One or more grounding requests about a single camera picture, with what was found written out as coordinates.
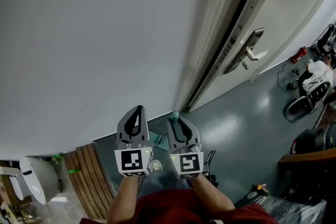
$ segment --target floor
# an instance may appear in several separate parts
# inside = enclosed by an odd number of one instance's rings
[[[287,62],[283,78],[293,80],[292,69],[300,69],[309,59],[306,55],[297,64]],[[292,141],[305,129],[312,128],[322,108],[303,119],[290,123],[283,116],[285,106],[296,97],[296,91],[284,91],[277,86],[277,73],[282,65],[263,73],[253,82],[244,82],[216,100],[183,116],[199,130],[205,156],[216,150],[211,172],[216,175],[219,189],[233,202],[247,195],[252,184],[266,183],[272,195],[280,195],[287,185],[288,175],[278,173],[277,161],[290,150]],[[148,123],[149,130],[163,134],[168,115]],[[102,138],[97,149],[103,166],[115,190],[122,179],[118,173],[113,150],[115,135]],[[163,168],[169,168],[167,153],[154,149]]]
[[[40,216],[43,224],[79,223],[82,218],[87,218],[87,215],[71,184],[65,163],[62,161],[54,167],[58,177],[62,180],[62,192],[46,205],[34,201],[31,203],[30,210],[33,216]]]

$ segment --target door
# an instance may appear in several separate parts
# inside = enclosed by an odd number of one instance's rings
[[[190,111],[256,77],[295,38],[322,1],[247,0],[229,38],[222,40],[221,52],[190,98]]]

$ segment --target cable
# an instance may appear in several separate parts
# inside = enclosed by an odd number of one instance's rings
[[[212,158],[214,157],[214,155],[216,154],[216,151],[210,151],[209,154],[208,154],[208,157],[206,158],[206,161],[203,165],[203,168],[208,165],[208,173],[209,173],[209,176],[211,175],[210,173],[210,164],[211,164],[211,161],[212,161]]]
[[[309,86],[309,85],[312,85],[312,84],[317,84],[317,83],[320,83],[320,82],[322,82],[323,80],[321,80],[321,81],[312,81],[312,82],[309,82],[309,83],[307,83],[307,84],[301,84],[301,85],[297,85],[297,87],[296,88],[293,88],[293,90],[296,90],[297,88],[299,88],[300,86],[302,86],[302,87],[306,87],[306,86]]]
[[[283,91],[285,91],[285,92],[287,92],[287,88],[283,88],[282,86],[280,86],[280,83],[279,83],[279,80],[280,80],[280,78],[279,78],[279,74],[284,72],[284,67],[285,67],[285,65],[288,63],[288,60],[289,60],[289,59],[286,60],[285,64],[281,67],[281,70],[278,71],[278,73],[277,73],[277,77],[278,77],[278,80],[277,80],[277,82],[278,82],[278,87],[279,87],[280,89],[282,89]]]

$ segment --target white wall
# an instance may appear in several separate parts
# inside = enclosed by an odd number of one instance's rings
[[[336,1],[324,0],[313,17],[309,20],[303,30],[295,37],[295,39],[282,51],[281,54],[263,71],[280,64],[294,55],[301,47],[311,46],[320,35],[325,31],[326,27],[334,23],[336,20]]]
[[[64,152],[175,108],[207,0],[0,0],[0,159]]]

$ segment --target wooden slat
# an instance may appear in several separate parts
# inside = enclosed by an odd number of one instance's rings
[[[106,211],[109,211],[110,210],[110,203],[109,203],[109,201],[107,201],[105,193],[100,186],[95,168],[92,165],[92,161],[91,161],[91,158],[90,158],[88,148],[87,148],[87,146],[82,146],[81,149],[82,149],[82,152],[83,152],[83,155],[84,155],[84,160],[86,162],[86,166],[88,167],[88,171],[90,173],[90,176],[91,176],[92,182],[93,182],[93,184],[96,188],[96,191],[97,191],[102,203],[104,204],[104,207],[105,207]]]
[[[336,148],[305,154],[285,155],[278,162],[285,170],[324,169],[336,163]]]
[[[81,185],[83,186],[83,189],[90,201],[90,204],[91,206],[93,207],[95,213],[96,213],[96,216],[97,216],[97,219],[104,219],[103,215],[101,214],[101,212],[99,211],[98,209],[98,206],[90,192],[90,189],[85,181],[85,178],[84,178],[84,175],[83,175],[83,171],[82,171],[82,168],[79,164],[79,161],[78,161],[78,157],[77,157],[77,154],[76,154],[76,151],[73,151],[73,152],[70,152],[70,155],[71,155],[71,158],[72,158],[72,161],[73,161],[73,169],[81,169],[81,171],[79,171],[77,173],[79,179],[80,179],[80,183]]]
[[[67,170],[71,170],[67,154],[64,154],[63,158],[64,158],[64,162],[65,162],[65,166],[66,166]],[[85,201],[83,199],[83,196],[82,196],[82,194],[81,194],[81,192],[79,190],[79,187],[78,187],[78,185],[76,183],[74,174],[70,174],[69,177],[70,177],[70,181],[71,181],[71,183],[73,185],[73,188],[75,189],[75,192],[76,192],[76,194],[78,196],[78,199],[79,199],[80,203],[83,206],[83,209],[84,209],[85,213],[88,215],[88,217],[90,219],[93,219],[93,216],[92,216],[92,214],[91,214],[91,212],[90,212],[87,204],[85,203]]]
[[[100,167],[100,165],[99,165],[99,161],[98,161],[98,158],[96,156],[93,144],[87,145],[87,149],[88,149],[88,152],[90,154],[90,158],[91,158],[94,170],[96,171],[96,175],[98,177],[100,186],[103,189],[103,191],[105,193],[105,196],[106,196],[106,198],[107,198],[107,200],[108,200],[108,202],[111,206],[112,203],[113,203],[113,195],[112,195],[110,187],[109,187],[110,183],[106,182],[106,180],[105,180],[105,177],[104,177],[104,174],[103,174],[103,171],[102,171],[103,167]]]
[[[86,184],[88,185],[89,187],[89,190],[91,192],[91,195],[94,199],[94,201],[96,202],[96,205],[100,211],[100,213],[103,215],[104,218],[107,217],[107,209],[105,208],[104,204],[102,203],[100,197],[99,197],[99,194],[95,188],[95,185],[92,181],[92,178],[90,176],[90,173],[89,173],[89,170],[87,168],[87,165],[86,165],[86,162],[85,162],[85,159],[84,159],[84,156],[83,156],[83,152],[82,152],[82,149],[80,147],[76,148],[76,154],[77,154],[77,157],[78,157],[78,161],[80,163],[80,168],[81,168],[81,171],[84,175],[84,178],[85,178],[85,181],[86,181]]]
[[[76,169],[75,164],[74,164],[74,160],[72,159],[71,153],[66,153],[65,155],[67,156],[67,160],[68,160],[70,169],[71,170]],[[88,210],[90,211],[92,219],[98,219],[98,215],[96,214],[95,210],[93,209],[92,204],[90,203],[90,200],[89,200],[88,196],[86,195],[86,192],[85,192],[85,190],[83,188],[83,185],[80,181],[78,173],[73,174],[73,176],[74,176],[74,179],[76,181],[76,185],[77,185],[77,187],[80,191],[80,194],[81,194],[81,196],[84,200],[84,203],[86,204],[86,206],[88,207]]]
[[[108,187],[109,187],[109,189],[110,189],[110,191],[111,191],[111,193],[112,193],[112,196],[114,197],[114,192],[113,192],[112,186],[111,186],[111,184],[110,184],[110,180],[109,180],[107,174],[105,173],[105,170],[104,170],[104,168],[103,168],[104,166],[103,166],[103,164],[101,163],[101,160],[100,160],[100,158],[99,158],[99,154],[97,153],[97,149],[95,148],[94,144],[93,144],[93,149],[94,149],[94,151],[95,151],[95,153],[96,153],[97,160],[98,160],[100,169],[101,169],[101,171],[102,171],[102,173],[103,173],[103,176],[104,176],[104,178],[105,178],[105,181],[107,182],[107,185],[108,185]]]

